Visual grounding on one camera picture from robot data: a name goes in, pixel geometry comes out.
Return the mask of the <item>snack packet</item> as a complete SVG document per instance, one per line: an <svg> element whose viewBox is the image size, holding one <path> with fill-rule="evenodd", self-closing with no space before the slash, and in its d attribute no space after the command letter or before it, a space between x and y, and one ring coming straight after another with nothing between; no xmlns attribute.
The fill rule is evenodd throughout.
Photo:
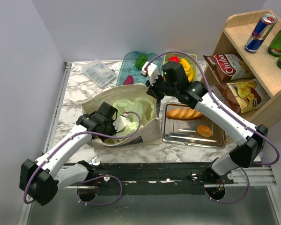
<svg viewBox="0 0 281 225"><path fill-rule="evenodd" d="M228 107L238 115L257 110L270 99L256 78L248 81L217 84L216 87Z"/></svg>

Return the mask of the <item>yellow banana bunch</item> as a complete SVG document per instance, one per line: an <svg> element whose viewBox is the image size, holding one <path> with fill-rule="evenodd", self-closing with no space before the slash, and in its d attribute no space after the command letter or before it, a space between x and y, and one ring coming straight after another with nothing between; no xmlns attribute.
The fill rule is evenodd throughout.
<svg viewBox="0 0 281 225"><path fill-rule="evenodd" d="M192 81L193 79L193 69L191 64L186 60L181 58L180 64L183 66L186 76L188 77L188 81Z"/></svg>

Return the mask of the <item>brown chip bag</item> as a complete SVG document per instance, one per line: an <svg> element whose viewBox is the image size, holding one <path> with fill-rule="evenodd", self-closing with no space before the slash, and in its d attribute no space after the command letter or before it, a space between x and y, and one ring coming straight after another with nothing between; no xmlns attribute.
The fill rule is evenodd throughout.
<svg viewBox="0 0 281 225"><path fill-rule="evenodd" d="M244 60L235 54L203 56L219 82L254 78L254 74Z"/></svg>

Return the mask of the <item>green plastic grocery bag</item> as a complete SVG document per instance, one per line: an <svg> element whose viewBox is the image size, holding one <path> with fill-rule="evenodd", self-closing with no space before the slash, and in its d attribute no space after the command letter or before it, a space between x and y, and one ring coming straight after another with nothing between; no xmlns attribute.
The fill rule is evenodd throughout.
<svg viewBox="0 0 281 225"><path fill-rule="evenodd" d="M151 97L136 97L134 100L122 99L115 101L113 107L118 114L128 113L130 124L125 130L116 133L117 139L108 138L104 142L108 145L117 145L124 142L143 142L157 140L161 137L159 120L156 117L155 100Z"/></svg>

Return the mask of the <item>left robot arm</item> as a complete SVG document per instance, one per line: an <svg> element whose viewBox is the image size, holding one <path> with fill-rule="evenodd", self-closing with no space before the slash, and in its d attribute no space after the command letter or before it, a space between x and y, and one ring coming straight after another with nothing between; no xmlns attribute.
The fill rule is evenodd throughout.
<svg viewBox="0 0 281 225"><path fill-rule="evenodd" d="M97 111L81 115L70 132L46 154L21 165L19 188L24 192L25 204L38 202L44 206L57 194L66 180L77 177L84 185L94 181L94 173L83 165L70 170L66 176L60 169L64 163L83 145L99 136L106 139L116 133L114 121L118 110L103 102Z"/></svg>

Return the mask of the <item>purple sweet potato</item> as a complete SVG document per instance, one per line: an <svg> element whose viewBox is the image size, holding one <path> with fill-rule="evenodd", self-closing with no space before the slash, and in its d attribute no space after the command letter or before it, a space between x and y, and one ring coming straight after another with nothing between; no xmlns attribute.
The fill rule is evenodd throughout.
<svg viewBox="0 0 281 225"><path fill-rule="evenodd" d="M132 75L129 75L123 82L124 85L131 85L134 83L134 78Z"/></svg>

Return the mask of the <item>beige canvas tote bag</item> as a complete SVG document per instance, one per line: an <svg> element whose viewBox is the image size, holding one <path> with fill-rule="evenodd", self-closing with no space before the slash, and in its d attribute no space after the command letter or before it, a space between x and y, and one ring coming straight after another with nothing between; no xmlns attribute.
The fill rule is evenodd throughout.
<svg viewBox="0 0 281 225"><path fill-rule="evenodd" d="M126 139L106 139L101 141L96 138L88 143L93 148L116 148L129 144L156 145L161 143L161 128L159 120L160 104L155 98L147 95L147 87L144 84L122 85L96 94L89 100L80 102L83 113L90 114L108 103L118 110L118 116L129 112L127 128L115 134L115 136L127 136L140 129L133 136Z"/></svg>

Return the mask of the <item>green bell pepper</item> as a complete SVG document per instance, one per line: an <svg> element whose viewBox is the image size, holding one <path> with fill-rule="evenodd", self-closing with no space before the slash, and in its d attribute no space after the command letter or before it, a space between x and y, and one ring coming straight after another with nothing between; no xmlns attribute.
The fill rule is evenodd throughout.
<svg viewBox="0 0 281 225"><path fill-rule="evenodd" d="M135 67L137 69L142 69L142 67L144 66L144 64L147 62L148 57L145 54L141 54L138 56L138 58L135 61Z"/></svg>

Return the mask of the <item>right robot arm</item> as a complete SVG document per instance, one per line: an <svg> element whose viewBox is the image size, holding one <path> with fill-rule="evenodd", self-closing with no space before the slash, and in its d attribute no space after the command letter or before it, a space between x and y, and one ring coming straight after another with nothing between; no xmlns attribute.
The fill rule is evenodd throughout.
<svg viewBox="0 0 281 225"><path fill-rule="evenodd" d="M199 82L191 82L183 66L177 62L169 62L162 66L163 75L159 74L154 64L145 63L142 75L148 76L147 94L157 100L164 96L175 97L180 103L202 113L222 128L237 144L224 156L217 158L206 172L210 183L218 183L228 171L238 167L248 168L263 149L268 134L264 125L256 126L240 117L223 104L206 86Z"/></svg>

